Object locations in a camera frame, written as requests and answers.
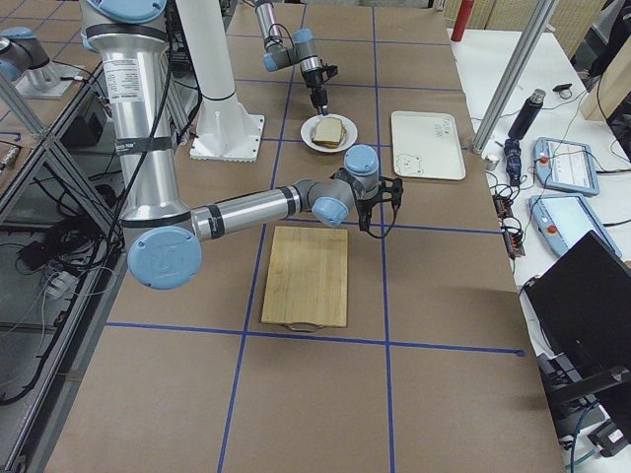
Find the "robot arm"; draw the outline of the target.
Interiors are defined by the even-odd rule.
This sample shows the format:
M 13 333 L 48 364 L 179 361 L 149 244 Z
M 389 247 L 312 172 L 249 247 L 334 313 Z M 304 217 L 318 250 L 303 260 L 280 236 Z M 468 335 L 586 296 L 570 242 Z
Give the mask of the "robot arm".
M 272 1 L 245 1 L 255 12 L 264 54 L 263 65 L 268 72 L 298 66 L 310 92 L 312 106 L 319 115 L 329 114 L 325 84 L 338 74 L 338 66 L 325 63 L 316 51 L 316 41 L 309 28 L 289 34 L 289 30 L 276 21 Z
M 224 22 L 215 1 L 84 1 L 85 43 L 102 58 L 125 184 L 119 220 L 127 265 L 143 285 L 180 287 L 202 262 L 201 244 L 301 212 L 335 227 L 351 211 L 366 231 L 386 181 L 377 154 L 351 147 L 342 167 L 323 182 L 301 180 L 197 208 L 179 197 L 176 139 L 166 110 L 171 69 L 165 53 L 174 41 L 177 12 L 199 87 L 200 108 L 192 154 L 196 158 L 253 161 L 264 119 L 239 102 Z

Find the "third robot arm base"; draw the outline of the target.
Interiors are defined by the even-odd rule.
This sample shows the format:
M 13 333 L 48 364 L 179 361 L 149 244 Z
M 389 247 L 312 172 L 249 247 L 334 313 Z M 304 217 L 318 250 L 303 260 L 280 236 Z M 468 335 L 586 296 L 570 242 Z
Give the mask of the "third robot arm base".
M 25 99 L 59 100 L 70 87 L 63 67 L 54 63 L 35 33 L 26 27 L 1 32 L 1 75 Z

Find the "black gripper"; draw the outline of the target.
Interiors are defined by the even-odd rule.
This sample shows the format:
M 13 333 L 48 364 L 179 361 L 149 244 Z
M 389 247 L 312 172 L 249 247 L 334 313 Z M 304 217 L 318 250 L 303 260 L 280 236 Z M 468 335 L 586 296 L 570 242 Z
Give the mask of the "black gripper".
M 378 196 L 370 199 L 356 199 L 355 207 L 358 215 L 358 226 L 361 232 L 368 232 L 370 230 L 373 208 L 381 203 Z
M 302 71 L 302 77 L 311 94 L 311 102 L 314 108 L 322 116 L 328 115 L 328 99 L 325 89 L 325 72 L 322 67 Z

